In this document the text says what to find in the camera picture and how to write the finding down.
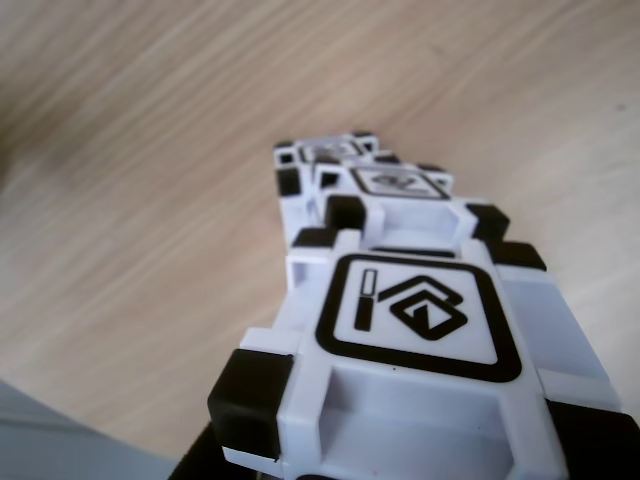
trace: black rubber corner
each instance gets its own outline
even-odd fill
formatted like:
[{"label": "black rubber corner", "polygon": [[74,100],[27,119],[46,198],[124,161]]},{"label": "black rubber corner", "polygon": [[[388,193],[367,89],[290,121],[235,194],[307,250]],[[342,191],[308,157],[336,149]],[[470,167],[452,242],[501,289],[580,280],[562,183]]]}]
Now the black rubber corner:
[{"label": "black rubber corner", "polygon": [[281,197],[299,195],[302,192],[300,174],[297,168],[276,170],[276,181],[278,182],[278,193]]},{"label": "black rubber corner", "polygon": [[640,429],[629,415],[547,400],[569,476],[640,478]]},{"label": "black rubber corner", "polygon": [[437,165],[431,165],[429,163],[418,163],[416,164],[420,170],[424,170],[425,172],[446,172],[446,170]]},{"label": "black rubber corner", "polygon": [[467,209],[478,219],[473,238],[480,240],[502,240],[504,238],[507,228],[509,228],[509,217],[497,207],[468,204]]},{"label": "black rubber corner", "polygon": [[222,447],[216,441],[209,424],[182,457],[169,480],[211,480],[212,478],[254,480],[256,472],[227,462],[222,453]]},{"label": "black rubber corner", "polygon": [[291,355],[233,352],[207,400],[220,445],[274,460],[280,456],[276,415],[292,366]]},{"label": "black rubber corner", "polygon": [[392,164],[397,164],[400,163],[400,160],[398,159],[398,157],[396,157],[393,154],[388,154],[388,155],[376,155],[374,157],[374,160],[377,163],[392,163]]},{"label": "black rubber corner", "polygon": [[327,199],[324,223],[337,230],[353,228],[363,230],[367,210],[360,197],[354,195],[331,195]]},{"label": "black rubber corner", "polygon": [[540,257],[533,245],[529,243],[485,240],[485,244],[493,263],[547,271],[547,266],[542,257]]},{"label": "black rubber corner", "polygon": [[283,140],[281,142],[276,143],[273,148],[284,148],[284,147],[293,147],[293,142],[291,140]]},{"label": "black rubber corner", "polygon": [[333,247],[338,236],[335,228],[303,228],[293,241],[294,247]]}]

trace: printed black symbol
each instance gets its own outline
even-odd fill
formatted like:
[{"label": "printed black symbol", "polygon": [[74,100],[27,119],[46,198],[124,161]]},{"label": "printed black symbol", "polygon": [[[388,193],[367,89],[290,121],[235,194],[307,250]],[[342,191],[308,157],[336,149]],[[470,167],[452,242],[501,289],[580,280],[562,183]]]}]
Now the printed black symbol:
[{"label": "printed black symbol", "polygon": [[358,310],[356,311],[356,330],[368,332],[371,330],[371,316],[373,315],[373,302],[376,294],[376,279],[378,271],[367,268],[362,272],[362,283],[360,284],[360,299],[358,300]]},{"label": "printed black symbol", "polygon": [[[366,332],[371,330],[371,317],[373,315],[377,276],[378,272],[374,269],[368,268],[362,273],[360,299],[358,300],[355,320],[356,330]],[[383,290],[378,294],[378,302],[399,295],[422,283],[426,283],[435,288],[444,294],[445,298],[440,298],[428,290],[421,290],[392,304],[389,307],[389,311],[393,316],[420,337],[432,341],[440,340],[467,323],[467,316],[455,308],[456,305],[462,303],[462,296],[436,279],[426,275],[418,275]],[[417,308],[414,308],[411,313],[408,313],[412,307],[416,306]],[[449,318],[437,325],[430,325],[429,306],[431,306],[431,308],[439,308],[449,315]]]},{"label": "printed black symbol", "polygon": [[371,179],[372,182],[379,183],[385,187],[397,188],[398,190],[404,190],[409,185],[416,182],[413,177],[397,177],[395,175],[389,175],[388,173],[381,173]]}]

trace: table surface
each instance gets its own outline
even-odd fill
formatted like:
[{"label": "table surface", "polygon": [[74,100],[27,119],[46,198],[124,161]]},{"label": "table surface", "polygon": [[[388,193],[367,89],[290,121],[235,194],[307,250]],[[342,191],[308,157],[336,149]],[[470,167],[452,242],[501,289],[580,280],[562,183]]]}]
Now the table surface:
[{"label": "table surface", "polygon": [[173,457],[285,293],[271,146],[354,129],[536,245],[640,418],[640,3],[4,1],[0,377]]}]

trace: cube face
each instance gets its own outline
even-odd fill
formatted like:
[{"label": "cube face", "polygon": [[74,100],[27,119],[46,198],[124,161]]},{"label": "cube face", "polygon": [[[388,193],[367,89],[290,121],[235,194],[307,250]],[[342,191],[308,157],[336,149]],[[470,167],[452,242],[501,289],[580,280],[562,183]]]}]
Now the cube face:
[{"label": "cube face", "polygon": [[207,402],[220,445],[278,458],[276,414],[292,366],[287,355],[233,352]]},{"label": "cube face", "polygon": [[209,398],[227,460],[285,480],[632,471],[637,426],[504,213],[369,132],[274,163],[288,293]]},{"label": "cube face", "polygon": [[351,170],[356,182],[369,195],[446,200],[438,186],[417,171],[361,167]]},{"label": "cube face", "polygon": [[343,257],[316,338],[336,355],[490,382],[522,368],[491,278],[457,262]]}]

